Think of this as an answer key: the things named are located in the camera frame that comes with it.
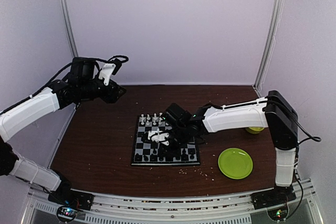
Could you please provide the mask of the black bishop piece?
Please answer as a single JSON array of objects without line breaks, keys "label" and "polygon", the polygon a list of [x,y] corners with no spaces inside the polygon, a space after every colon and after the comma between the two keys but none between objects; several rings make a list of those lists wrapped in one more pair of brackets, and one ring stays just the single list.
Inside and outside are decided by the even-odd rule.
[{"label": "black bishop piece", "polygon": [[155,159],[156,159],[156,156],[155,156],[155,155],[153,155],[153,154],[151,154],[151,155],[150,155],[150,161],[151,161],[151,162],[154,162],[154,161],[155,161]]}]

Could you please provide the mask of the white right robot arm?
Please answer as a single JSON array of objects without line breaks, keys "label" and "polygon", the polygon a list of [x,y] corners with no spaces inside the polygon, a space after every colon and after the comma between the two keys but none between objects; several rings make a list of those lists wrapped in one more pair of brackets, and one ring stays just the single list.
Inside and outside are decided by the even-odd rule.
[{"label": "white right robot arm", "polygon": [[292,180],[298,158],[298,115],[276,90],[253,101],[214,105],[208,103],[190,114],[172,103],[162,114],[172,128],[166,149],[172,151],[195,137],[231,129],[268,129],[276,150],[275,186],[269,192],[272,203],[279,204],[293,192]]}]

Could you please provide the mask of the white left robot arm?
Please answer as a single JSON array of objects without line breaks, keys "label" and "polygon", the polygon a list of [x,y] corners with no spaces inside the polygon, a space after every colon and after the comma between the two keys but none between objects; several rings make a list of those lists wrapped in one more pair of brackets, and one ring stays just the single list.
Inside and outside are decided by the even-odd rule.
[{"label": "white left robot arm", "polygon": [[47,192],[54,192],[64,205],[76,197],[69,181],[55,171],[15,153],[8,141],[19,131],[47,114],[85,101],[101,99],[116,103],[126,89],[111,79],[129,61],[127,56],[110,59],[75,57],[30,96],[1,111],[1,175],[12,175]]}]

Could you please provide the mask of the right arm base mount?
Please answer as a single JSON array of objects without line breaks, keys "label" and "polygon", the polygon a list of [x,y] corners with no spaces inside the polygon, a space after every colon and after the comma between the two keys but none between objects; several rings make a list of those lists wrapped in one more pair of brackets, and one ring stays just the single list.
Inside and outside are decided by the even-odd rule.
[{"label": "right arm base mount", "polygon": [[289,216],[288,202],[295,200],[296,194],[293,186],[280,187],[251,194],[255,210],[266,209],[268,217],[273,221],[285,221]]}]

